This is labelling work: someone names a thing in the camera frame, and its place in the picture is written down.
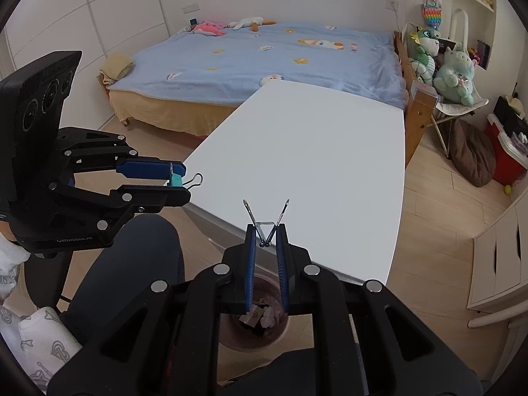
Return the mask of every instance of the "blue bedspread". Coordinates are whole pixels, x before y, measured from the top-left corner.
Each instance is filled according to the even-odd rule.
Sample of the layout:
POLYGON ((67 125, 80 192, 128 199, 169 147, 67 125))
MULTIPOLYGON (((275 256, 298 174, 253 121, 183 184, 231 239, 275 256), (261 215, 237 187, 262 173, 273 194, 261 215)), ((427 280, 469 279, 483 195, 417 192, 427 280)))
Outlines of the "blue bedspread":
POLYGON ((325 86, 403 109, 405 82, 391 33, 330 30, 279 23, 223 30, 222 37, 184 33, 134 55, 136 67, 109 89, 150 97, 240 105, 265 76, 325 86))

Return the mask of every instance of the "yellow bed skirt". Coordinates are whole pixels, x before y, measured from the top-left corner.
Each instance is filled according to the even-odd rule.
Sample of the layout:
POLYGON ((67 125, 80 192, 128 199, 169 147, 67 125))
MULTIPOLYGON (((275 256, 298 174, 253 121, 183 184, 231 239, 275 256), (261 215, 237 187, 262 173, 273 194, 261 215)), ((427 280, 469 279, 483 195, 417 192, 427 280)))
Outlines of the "yellow bed skirt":
POLYGON ((236 107, 161 100, 129 91, 109 91, 110 104, 120 121, 133 117, 158 128, 208 136, 236 107))

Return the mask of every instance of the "white table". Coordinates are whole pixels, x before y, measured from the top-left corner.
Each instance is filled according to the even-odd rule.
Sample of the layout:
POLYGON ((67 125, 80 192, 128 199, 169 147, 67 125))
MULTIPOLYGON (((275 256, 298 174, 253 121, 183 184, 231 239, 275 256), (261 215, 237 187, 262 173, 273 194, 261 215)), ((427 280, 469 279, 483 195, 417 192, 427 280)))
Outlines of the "white table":
MULTIPOLYGON (((185 161, 200 172, 186 212, 219 248, 241 243, 249 215, 282 220, 289 242, 341 279, 385 283, 403 198, 403 112, 346 92, 270 81, 185 161)), ((276 270, 274 249, 257 265, 276 270)))

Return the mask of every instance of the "red storage box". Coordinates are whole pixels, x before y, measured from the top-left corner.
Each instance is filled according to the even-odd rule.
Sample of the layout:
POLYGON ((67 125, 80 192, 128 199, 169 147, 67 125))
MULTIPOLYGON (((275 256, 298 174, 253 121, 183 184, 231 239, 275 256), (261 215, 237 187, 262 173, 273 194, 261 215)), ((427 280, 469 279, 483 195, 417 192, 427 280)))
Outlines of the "red storage box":
POLYGON ((488 115, 488 125, 484 132, 492 140, 497 160, 493 178, 503 185, 512 185, 528 168, 528 158, 512 144, 493 113, 488 115))

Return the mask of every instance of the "person's hand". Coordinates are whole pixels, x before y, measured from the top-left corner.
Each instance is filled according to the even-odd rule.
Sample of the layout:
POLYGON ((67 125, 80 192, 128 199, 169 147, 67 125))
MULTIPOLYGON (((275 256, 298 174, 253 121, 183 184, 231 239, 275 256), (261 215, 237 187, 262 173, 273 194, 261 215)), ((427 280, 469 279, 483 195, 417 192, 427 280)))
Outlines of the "person's hand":
POLYGON ((0 222, 0 232, 4 237, 6 237, 9 241, 15 242, 17 239, 11 232, 11 228, 9 226, 9 223, 7 222, 0 222))

